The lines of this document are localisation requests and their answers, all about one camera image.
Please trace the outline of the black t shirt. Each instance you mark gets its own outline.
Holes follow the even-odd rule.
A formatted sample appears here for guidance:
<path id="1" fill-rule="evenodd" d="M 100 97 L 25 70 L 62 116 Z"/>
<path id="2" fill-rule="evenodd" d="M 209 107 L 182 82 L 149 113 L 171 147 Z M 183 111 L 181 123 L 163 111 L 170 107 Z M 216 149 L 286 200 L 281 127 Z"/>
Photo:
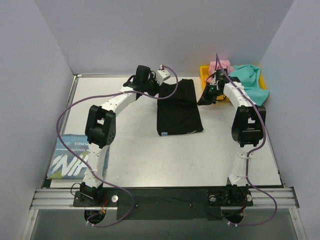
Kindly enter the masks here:
<path id="1" fill-rule="evenodd" d="M 198 110 L 196 91 L 192 79 L 182 79 L 175 84 L 163 83 L 157 101 L 156 130 L 159 136 L 186 135 L 201 133 L 204 128 Z"/>

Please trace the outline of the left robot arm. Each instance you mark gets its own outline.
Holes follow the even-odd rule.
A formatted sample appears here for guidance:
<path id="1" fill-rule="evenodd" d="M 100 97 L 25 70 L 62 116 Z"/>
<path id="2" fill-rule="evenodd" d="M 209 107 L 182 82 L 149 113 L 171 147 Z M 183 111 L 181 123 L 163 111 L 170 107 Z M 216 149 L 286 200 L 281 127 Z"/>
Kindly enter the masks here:
<path id="1" fill-rule="evenodd" d="M 103 200 L 104 165 L 107 151 L 116 137 L 116 117 L 129 104 L 136 101 L 141 93 L 152 97 L 157 95 L 160 85 L 170 74 L 164 69 L 157 71 L 139 65 L 136 73 L 131 76 L 120 89 L 120 94 L 113 96 L 102 105 L 92 105 L 88 111 L 85 135 L 88 141 L 87 168 L 80 194 L 91 206 L 98 206 Z"/>

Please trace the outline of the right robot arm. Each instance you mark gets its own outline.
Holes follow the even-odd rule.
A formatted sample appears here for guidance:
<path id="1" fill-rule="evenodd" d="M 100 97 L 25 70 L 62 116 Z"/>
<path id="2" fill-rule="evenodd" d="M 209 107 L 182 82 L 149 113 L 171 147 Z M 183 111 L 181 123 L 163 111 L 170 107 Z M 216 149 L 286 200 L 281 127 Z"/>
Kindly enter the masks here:
<path id="1" fill-rule="evenodd" d="M 252 185 L 249 181 L 249 163 L 253 152 L 266 143 L 266 108 L 257 105 L 245 93 L 241 81 L 237 77 L 228 76 L 227 69 L 217 69 L 210 76 L 213 80 L 205 84 L 197 104 L 216 104 L 218 97 L 224 95 L 235 109 L 231 136 L 238 146 L 228 177 L 232 187 L 223 192 L 223 199 L 229 205 L 236 204 L 241 197 L 249 202 L 249 186 Z"/>

